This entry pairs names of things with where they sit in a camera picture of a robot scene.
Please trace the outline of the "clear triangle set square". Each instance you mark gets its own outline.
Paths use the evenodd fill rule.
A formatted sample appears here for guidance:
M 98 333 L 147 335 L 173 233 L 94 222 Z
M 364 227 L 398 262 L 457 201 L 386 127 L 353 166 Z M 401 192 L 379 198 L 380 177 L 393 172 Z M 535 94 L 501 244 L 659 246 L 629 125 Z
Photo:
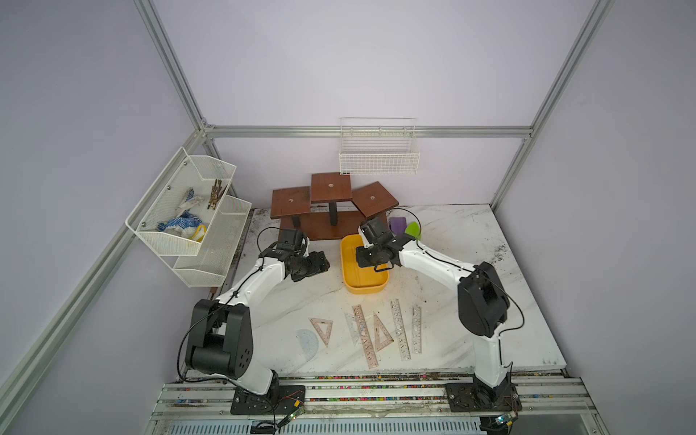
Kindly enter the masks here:
M 357 345 L 360 341 L 360 334 L 358 331 L 358 326 L 357 326 L 355 316 L 352 314 L 345 313 L 344 317 L 345 317 L 346 324 L 347 324 L 348 329 L 349 329 L 349 334 L 351 336 L 352 342 L 354 345 Z

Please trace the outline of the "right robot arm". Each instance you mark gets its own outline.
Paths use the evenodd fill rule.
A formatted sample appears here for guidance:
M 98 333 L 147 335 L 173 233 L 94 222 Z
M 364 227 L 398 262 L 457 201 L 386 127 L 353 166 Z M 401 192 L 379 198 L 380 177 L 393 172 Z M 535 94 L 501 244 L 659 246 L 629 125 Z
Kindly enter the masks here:
M 460 323 L 475 336 L 474 381 L 491 391 L 510 382 L 510 369 L 502 358 L 501 336 L 507 332 L 504 324 L 514 302 L 494 266 L 448 257 L 412 235 L 394 234 L 379 219 L 362 224 L 358 234 L 362 239 L 362 246 L 356 250 L 360 268 L 376 272 L 387 266 L 409 268 L 453 291 Z

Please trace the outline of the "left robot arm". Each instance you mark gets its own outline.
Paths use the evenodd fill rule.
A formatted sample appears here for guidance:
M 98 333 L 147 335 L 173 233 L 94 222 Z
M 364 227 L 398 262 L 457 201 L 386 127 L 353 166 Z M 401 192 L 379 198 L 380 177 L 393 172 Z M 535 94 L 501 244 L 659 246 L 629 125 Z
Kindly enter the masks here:
M 279 240 L 259 252 L 253 268 L 228 292 L 199 300 L 177 364 L 255 395 L 268 394 L 277 374 L 254 355 L 253 309 L 286 280 L 297 283 L 329 270 L 326 254 L 309 245 L 302 231 L 281 229 Z

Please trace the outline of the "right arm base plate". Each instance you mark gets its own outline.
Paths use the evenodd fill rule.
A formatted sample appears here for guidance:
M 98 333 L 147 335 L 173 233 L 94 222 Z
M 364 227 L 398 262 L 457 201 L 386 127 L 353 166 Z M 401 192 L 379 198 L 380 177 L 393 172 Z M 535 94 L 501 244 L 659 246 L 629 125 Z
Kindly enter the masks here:
M 520 411 L 517 386 L 510 378 L 490 387 L 478 378 L 470 384 L 446 384 L 445 395 L 453 413 L 473 411 Z

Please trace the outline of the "tall pink set square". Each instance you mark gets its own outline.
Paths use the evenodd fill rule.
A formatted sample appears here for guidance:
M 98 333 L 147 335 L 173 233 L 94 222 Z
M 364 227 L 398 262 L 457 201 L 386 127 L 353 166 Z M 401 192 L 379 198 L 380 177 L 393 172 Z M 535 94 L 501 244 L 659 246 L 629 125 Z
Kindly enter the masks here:
M 390 344 L 394 342 L 392 335 L 387 330 L 386 326 L 378 317 L 377 314 L 373 315 L 373 327 L 374 327 L 374 349 L 377 352 L 382 351 Z

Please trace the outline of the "long pink stencil ruler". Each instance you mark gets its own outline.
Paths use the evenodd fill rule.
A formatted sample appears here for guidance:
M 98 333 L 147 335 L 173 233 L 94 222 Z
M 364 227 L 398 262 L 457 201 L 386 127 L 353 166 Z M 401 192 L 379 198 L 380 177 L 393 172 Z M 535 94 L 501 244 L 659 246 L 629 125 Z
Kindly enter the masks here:
M 376 369 L 379 364 L 375 349 L 373 347 L 373 341 L 369 333 L 366 320 L 364 318 L 364 311 L 362 306 L 359 304 L 353 306 L 353 316 L 355 317 L 355 322 L 358 328 L 358 335 L 360 337 L 362 349 L 364 350 L 365 359 L 370 370 Z

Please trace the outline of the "yellow plastic storage box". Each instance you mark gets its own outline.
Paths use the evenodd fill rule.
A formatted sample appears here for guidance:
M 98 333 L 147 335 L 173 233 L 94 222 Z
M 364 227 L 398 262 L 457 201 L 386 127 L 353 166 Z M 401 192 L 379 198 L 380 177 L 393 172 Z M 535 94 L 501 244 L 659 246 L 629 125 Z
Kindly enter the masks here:
M 388 272 L 375 272 L 371 266 L 358 266 L 356 250 L 363 246 L 362 238 L 358 234 L 344 237 L 340 244 L 344 284 L 354 295 L 379 293 L 386 288 L 390 280 Z

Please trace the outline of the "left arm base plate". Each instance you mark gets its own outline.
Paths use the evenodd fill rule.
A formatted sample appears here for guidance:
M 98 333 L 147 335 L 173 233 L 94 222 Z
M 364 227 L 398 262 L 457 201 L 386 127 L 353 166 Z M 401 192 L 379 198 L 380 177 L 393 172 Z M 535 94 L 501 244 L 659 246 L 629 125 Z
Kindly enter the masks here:
M 275 414 L 290 415 L 304 406 L 306 387 L 301 385 L 272 386 L 267 394 L 250 393 L 244 389 L 235 391 L 230 414 L 233 416 L 256 416 Z

